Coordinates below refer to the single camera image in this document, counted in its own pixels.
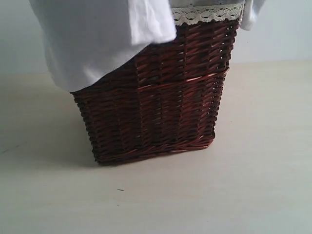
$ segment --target lace trim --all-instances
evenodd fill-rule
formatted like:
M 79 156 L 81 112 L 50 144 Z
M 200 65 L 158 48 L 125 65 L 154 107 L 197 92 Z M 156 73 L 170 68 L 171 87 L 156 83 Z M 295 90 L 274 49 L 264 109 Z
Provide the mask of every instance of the lace trim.
M 172 14 L 176 25 L 196 24 L 198 22 L 211 22 L 223 20 L 236 20 L 241 17 L 244 3 L 214 6 L 192 6 L 173 8 Z

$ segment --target white tabletop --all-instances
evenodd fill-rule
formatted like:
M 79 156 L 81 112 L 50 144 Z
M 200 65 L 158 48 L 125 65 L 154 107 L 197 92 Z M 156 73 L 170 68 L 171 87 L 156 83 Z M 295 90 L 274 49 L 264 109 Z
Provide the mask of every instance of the white tabletop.
M 209 149 L 118 167 L 48 75 L 0 77 L 0 233 L 312 233 L 311 77 L 233 65 Z

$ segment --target woven wicker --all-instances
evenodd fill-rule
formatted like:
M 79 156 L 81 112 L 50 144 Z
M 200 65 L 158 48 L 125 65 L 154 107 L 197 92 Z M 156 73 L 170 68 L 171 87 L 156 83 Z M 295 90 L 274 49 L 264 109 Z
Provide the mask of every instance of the woven wicker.
M 124 163 L 207 148 L 238 20 L 183 24 L 94 85 L 72 93 L 96 161 Z

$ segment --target white cloth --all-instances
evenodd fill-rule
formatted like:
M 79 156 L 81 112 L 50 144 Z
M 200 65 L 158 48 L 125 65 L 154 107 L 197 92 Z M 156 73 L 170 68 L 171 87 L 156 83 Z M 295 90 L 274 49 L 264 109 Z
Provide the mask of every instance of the white cloth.
M 168 42 L 176 36 L 169 0 L 30 0 L 30 3 L 43 31 L 53 81 L 70 92 L 94 84 L 148 44 Z

